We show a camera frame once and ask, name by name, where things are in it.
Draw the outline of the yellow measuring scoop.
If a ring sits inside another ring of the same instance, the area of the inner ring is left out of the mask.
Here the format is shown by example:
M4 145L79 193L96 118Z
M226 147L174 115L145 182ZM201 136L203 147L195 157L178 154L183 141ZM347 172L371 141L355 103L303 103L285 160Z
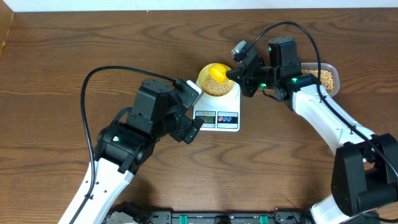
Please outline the yellow measuring scoop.
M218 83L225 83L227 81L226 72L229 71L229 68L226 65L221 63L214 63L209 68L209 75L214 79L214 81Z

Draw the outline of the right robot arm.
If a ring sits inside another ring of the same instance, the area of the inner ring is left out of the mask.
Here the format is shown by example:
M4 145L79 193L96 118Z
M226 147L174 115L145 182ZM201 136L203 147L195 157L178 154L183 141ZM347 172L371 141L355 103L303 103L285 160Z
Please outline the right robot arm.
M231 53L240 66L226 76L244 96L273 89L274 99L307 120L333 151L331 195L311 207L312 223L380 221L369 211L397 201L397 140L361 126L314 74L303 73L292 37L269 41L269 66L244 40Z

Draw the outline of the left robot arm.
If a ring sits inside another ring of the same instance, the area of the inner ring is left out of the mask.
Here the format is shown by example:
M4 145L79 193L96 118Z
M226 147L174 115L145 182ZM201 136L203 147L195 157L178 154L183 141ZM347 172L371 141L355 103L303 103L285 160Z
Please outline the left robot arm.
M165 135L190 144L203 120L187 110L203 95L191 80L173 84L146 79L132 107L122 109L98 135L94 163L60 223L102 223L119 194Z

